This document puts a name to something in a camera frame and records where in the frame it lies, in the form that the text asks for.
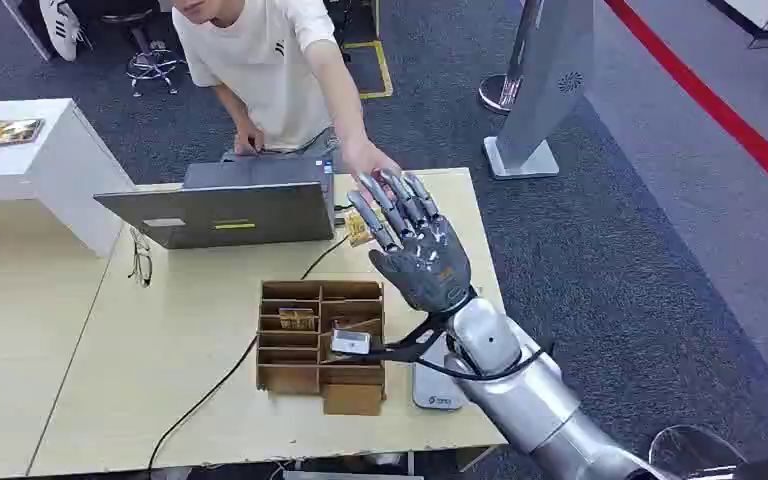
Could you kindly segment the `person's right hand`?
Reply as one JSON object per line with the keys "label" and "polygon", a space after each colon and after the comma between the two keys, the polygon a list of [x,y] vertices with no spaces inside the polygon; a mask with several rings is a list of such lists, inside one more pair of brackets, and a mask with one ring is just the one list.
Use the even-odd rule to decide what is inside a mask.
{"label": "person's right hand", "polygon": [[258,155],[264,151],[264,133],[251,120],[235,123],[233,152],[236,155]]}

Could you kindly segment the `person's left hand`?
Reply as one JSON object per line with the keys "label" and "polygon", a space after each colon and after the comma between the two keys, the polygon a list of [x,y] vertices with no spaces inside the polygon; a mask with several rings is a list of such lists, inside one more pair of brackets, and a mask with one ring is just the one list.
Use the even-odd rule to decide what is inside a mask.
{"label": "person's left hand", "polygon": [[340,144],[340,156],[346,170],[355,180],[360,193],[368,201],[374,200],[371,193],[361,184],[360,175],[374,176],[381,169],[401,173],[401,167],[368,139],[355,139]]}

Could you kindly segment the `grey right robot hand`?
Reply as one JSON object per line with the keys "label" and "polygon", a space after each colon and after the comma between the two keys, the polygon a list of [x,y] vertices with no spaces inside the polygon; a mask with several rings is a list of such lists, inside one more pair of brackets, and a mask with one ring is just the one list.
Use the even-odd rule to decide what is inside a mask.
{"label": "grey right robot hand", "polygon": [[465,249],[418,176],[379,169],[357,180],[377,204],[372,207],[359,190],[348,193],[379,245],[368,257],[409,306],[454,312],[476,296]]}

